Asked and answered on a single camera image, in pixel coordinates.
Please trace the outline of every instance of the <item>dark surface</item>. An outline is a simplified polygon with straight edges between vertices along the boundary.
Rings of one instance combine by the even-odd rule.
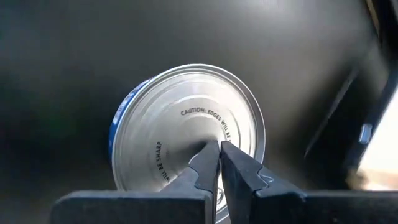
[[[361,0],[6,0],[0,16],[2,223],[43,223],[62,195],[114,189],[113,114],[168,68],[209,63],[242,79],[268,168],[305,189],[318,187],[303,152],[349,71],[363,68],[371,96],[387,77]]]

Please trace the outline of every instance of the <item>tin can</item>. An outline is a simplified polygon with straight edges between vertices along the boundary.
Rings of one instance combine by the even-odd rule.
[[[159,191],[209,140],[230,141],[262,162],[262,114],[249,88],[211,65],[176,67],[133,89],[110,128],[109,154],[119,190]],[[228,216],[221,176],[219,223]]]

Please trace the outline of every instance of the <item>can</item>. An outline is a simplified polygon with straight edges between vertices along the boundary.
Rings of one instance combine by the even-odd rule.
[[[120,104],[110,127],[116,187],[161,190],[209,140],[230,141],[257,161],[264,158],[260,107],[238,77],[216,66],[190,64],[142,82]],[[216,222],[227,216],[220,176]]]

